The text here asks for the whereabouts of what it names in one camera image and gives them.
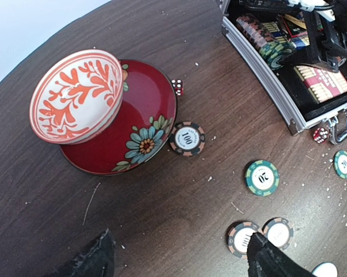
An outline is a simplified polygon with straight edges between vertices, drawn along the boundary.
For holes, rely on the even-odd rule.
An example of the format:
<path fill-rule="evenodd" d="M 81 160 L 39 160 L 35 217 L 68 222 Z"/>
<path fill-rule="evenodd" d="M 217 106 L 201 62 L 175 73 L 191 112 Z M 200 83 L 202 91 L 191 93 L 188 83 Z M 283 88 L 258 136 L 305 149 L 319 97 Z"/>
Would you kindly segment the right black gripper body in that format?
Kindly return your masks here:
<path fill-rule="evenodd" d="M 334 24 L 317 12 L 303 12 L 309 45 L 302 49 L 302 65 L 338 72 L 347 59 L 347 32 L 336 30 Z"/>

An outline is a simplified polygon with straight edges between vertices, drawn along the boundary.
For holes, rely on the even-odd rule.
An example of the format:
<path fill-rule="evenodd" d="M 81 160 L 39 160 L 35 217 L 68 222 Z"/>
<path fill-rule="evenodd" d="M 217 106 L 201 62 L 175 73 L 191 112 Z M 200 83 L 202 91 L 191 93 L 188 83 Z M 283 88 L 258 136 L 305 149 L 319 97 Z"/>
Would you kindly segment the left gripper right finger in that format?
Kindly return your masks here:
<path fill-rule="evenodd" d="M 247 248 L 250 277 L 314 276 L 275 247 L 263 234 L 252 234 Z"/>

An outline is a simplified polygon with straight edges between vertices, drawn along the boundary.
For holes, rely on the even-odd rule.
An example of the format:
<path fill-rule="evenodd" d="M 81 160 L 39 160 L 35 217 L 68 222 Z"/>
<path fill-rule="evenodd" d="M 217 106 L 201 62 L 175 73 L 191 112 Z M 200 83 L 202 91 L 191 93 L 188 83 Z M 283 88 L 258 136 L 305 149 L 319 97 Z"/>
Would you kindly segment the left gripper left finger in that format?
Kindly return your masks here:
<path fill-rule="evenodd" d="M 114 276 L 114 273 L 115 240 L 106 229 L 51 276 Z"/>

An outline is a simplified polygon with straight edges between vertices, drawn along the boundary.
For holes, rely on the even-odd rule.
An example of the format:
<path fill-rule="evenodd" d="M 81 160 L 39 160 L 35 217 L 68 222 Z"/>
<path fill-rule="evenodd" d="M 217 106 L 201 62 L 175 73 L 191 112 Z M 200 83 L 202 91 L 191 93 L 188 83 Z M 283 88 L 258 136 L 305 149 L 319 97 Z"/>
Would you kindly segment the red playing card box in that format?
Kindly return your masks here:
<path fill-rule="evenodd" d="M 295 66 L 295 72 L 312 97 L 323 103 L 347 92 L 347 80 L 341 72 L 333 73 L 310 66 Z"/>

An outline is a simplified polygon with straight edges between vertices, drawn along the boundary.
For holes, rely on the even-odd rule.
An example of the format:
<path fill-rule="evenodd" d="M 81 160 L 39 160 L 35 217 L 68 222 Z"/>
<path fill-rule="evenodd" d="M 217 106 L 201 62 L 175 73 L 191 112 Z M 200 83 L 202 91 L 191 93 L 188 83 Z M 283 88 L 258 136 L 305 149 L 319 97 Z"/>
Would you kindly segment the green 20 chip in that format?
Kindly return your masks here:
<path fill-rule="evenodd" d="M 247 188 L 255 195 L 265 197 L 273 194 L 280 183 L 276 166 L 267 160 L 251 163 L 245 172 Z"/>

